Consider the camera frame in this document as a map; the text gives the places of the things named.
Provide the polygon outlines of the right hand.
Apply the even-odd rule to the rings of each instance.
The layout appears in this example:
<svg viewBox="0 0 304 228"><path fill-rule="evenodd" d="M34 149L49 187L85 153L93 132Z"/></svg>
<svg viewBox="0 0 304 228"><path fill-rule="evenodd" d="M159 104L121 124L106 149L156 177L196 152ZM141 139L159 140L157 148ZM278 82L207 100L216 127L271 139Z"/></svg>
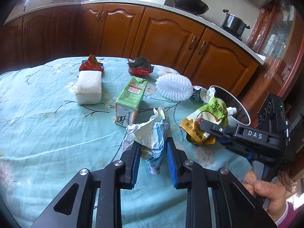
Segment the right hand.
<svg viewBox="0 0 304 228"><path fill-rule="evenodd" d="M245 175L243 185L252 195L256 194L270 200L266 211L273 221L279 220L285 213L287 208L286 189L281 183L274 184L258 180L256 174L249 170Z"/></svg>

